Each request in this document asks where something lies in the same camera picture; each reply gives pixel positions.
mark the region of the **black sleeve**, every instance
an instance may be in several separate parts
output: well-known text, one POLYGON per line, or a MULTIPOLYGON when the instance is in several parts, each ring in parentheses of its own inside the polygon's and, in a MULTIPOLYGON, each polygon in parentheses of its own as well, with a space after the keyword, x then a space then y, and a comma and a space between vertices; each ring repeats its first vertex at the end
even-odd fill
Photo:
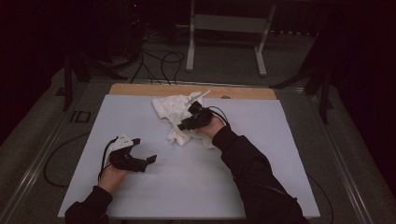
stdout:
POLYGON ((297 200, 274 177, 268 159, 245 136, 226 126, 212 142, 233 174, 249 223, 309 223, 297 200))
POLYGON ((65 222, 66 224, 107 224, 106 210, 111 201, 113 201, 113 197, 110 193, 94 186, 92 193, 84 202, 75 202, 66 210, 65 222))

